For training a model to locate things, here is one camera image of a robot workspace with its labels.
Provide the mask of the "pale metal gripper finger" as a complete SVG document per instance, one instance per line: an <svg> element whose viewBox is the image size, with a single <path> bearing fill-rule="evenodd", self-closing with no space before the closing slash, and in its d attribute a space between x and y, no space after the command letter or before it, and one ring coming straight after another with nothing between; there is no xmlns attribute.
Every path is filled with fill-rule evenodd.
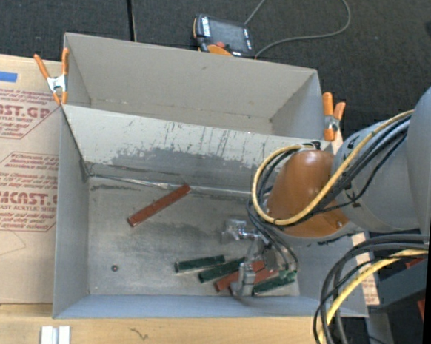
<svg viewBox="0 0 431 344"><path fill-rule="evenodd" d="M250 264L241 263L238 279L232 282L232 295L239 297L251 296L254 289L255 272Z"/></svg>
<svg viewBox="0 0 431 344"><path fill-rule="evenodd" d="M247 221L241 219L228 219L221 233L221 243L228 244L240 240L255 240L259 238L255 229L247 228Z"/></svg>

